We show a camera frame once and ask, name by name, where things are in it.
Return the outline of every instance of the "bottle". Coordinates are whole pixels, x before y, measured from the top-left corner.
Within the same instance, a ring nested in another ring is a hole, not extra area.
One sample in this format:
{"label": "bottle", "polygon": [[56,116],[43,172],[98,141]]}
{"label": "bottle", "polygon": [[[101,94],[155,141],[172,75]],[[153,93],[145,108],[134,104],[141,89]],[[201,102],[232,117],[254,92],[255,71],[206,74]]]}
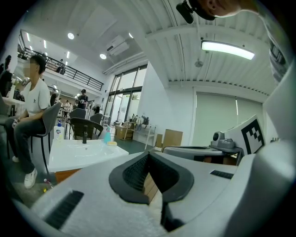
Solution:
{"label": "bottle", "polygon": [[60,120],[57,126],[54,126],[54,132],[55,132],[55,140],[61,141],[64,139],[64,127],[62,127]]}
{"label": "bottle", "polygon": [[107,132],[106,132],[106,135],[104,137],[104,143],[108,143],[111,141],[111,134],[110,134],[110,127],[107,126]]}

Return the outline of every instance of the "cardboard box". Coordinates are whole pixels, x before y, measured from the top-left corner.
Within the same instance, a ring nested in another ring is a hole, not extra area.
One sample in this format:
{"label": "cardboard box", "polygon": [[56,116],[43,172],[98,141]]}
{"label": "cardboard box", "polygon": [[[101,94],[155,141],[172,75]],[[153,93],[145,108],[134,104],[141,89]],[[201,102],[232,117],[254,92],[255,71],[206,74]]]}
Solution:
{"label": "cardboard box", "polygon": [[162,148],[162,134],[157,134],[155,146]]}
{"label": "cardboard box", "polygon": [[[115,127],[115,137],[120,139],[120,140],[124,140],[124,135],[125,135],[125,132],[126,132],[126,127],[122,127],[120,125],[116,125]],[[134,132],[131,131],[131,130],[128,130],[126,132],[126,137],[125,139],[132,139],[133,138],[133,134]]]}
{"label": "cardboard box", "polygon": [[166,129],[165,138],[163,139],[162,150],[167,146],[180,146],[182,142],[182,131]]}

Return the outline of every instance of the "black rubber pad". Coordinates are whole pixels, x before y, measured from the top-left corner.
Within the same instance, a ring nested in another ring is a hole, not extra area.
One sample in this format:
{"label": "black rubber pad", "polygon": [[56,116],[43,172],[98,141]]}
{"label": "black rubber pad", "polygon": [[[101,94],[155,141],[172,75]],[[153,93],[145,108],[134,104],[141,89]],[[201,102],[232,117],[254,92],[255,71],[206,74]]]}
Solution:
{"label": "black rubber pad", "polygon": [[219,171],[219,170],[213,170],[211,173],[211,175],[216,175],[216,176],[219,176],[219,177],[222,177],[222,178],[225,178],[225,179],[230,179],[232,178],[233,174],[231,173],[226,173],[226,172],[222,172],[222,171]]}
{"label": "black rubber pad", "polygon": [[84,194],[79,191],[72,191],[68,193],[44,221],[52,227],[60,229],[78,205],[83,195]]}

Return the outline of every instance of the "white t-shirt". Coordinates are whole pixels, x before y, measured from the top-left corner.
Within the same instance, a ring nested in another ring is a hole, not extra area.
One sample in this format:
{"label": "white t-shirt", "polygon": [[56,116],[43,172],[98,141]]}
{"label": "white t-shirt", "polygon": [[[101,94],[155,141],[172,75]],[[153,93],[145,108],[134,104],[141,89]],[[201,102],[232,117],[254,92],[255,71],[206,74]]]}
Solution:
{"label": "white t-shirt", "polygon": [[31,82],[26,85],[22,92],[29,117],[41,112],[42,109],[50,107],[49,89],[44,81],[39,79],[34,89],[30,91],[30,88]]}

